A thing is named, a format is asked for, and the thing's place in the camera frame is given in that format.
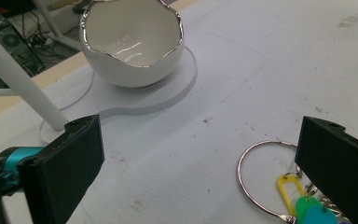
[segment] ceramic bowl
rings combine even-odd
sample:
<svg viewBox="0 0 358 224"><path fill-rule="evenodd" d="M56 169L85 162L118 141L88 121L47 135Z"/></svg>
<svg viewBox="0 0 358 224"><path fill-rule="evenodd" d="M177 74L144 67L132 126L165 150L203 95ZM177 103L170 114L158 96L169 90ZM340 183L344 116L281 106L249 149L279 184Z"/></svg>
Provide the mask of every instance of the ceramic bowl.
<svg viewBox="0 0 358 224"><path fill-rule="evenodd" d="M94 0L80 25L80 44L91 67L122 87L163 79L185 46L179 14L159 0Z"/></svg>

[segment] white tabletop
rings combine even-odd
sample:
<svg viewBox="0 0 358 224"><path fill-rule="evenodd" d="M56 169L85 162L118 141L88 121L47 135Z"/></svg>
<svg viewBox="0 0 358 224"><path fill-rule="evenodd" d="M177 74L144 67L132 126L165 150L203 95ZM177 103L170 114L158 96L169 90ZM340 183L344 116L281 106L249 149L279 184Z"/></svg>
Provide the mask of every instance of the white tabletop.
<svg viewBox="0 0 358 224"><path fill-rule="evenodd" d="M180 14L198 61L194 88L162 112L103 120L106 160L68 223L280 223L243 196L241 153L262 140L296 144L303 116L358 138L358 1L203 0ZM85 65L69 77L91 73ZM57 103L57 90L90 81L80 80L44 91ZM88 99L63 113L87 115ZM24 102L0 113L0 151L43 145L41 122ZM294 156L265 147L244 164L249 190L274 211L286 211L275 180ZM12 223L32 223L22 194L5 202Z"/></svg>

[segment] large silver key ring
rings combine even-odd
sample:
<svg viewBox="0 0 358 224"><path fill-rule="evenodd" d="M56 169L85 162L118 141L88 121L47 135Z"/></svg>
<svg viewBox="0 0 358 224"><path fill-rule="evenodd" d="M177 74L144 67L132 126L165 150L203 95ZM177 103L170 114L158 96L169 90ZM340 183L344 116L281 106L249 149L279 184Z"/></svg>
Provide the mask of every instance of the large silver key ring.
<svg viewBox="0 0 358 224"><path fill-rule="evenodd" d="M260 203L258 203L249 193L249 191L246 189L245 184L243 183L242 180L242 174L241 174L241 167L242 167L242 162L245 158L245 156L247 155L247 153L254 149L255 147L258 147L260 145L264 145L264 144L279 144L279 145L285 145L285 146L289 146L289 147L294 147L295 149L297 148L297 146L291 144L291 143L287 143L287 142L283 142L283 141L262 141L262 142L258 142L250 147L248 147L241 155L240 157L240 161L238 162L238 168L237 168L237 174L238 174L238 180L240 181L241 187L243 189L243 191L245 192L246 196L251 200L252 203L254 203L257 207L259 207L261 210L263 210L264 212L278 217L281 220L287 222L287 223L292 223L292 224L296 224L296 217L290 216L290 215L286 215L286 214L278 214L276 212L273 212L269 209L267 209L266 207L264 207L263 205L261 205ZM295 174L298 177L302 176L302 171L300 170L300 168L297 166L296 167L296 171Z"/></svg>

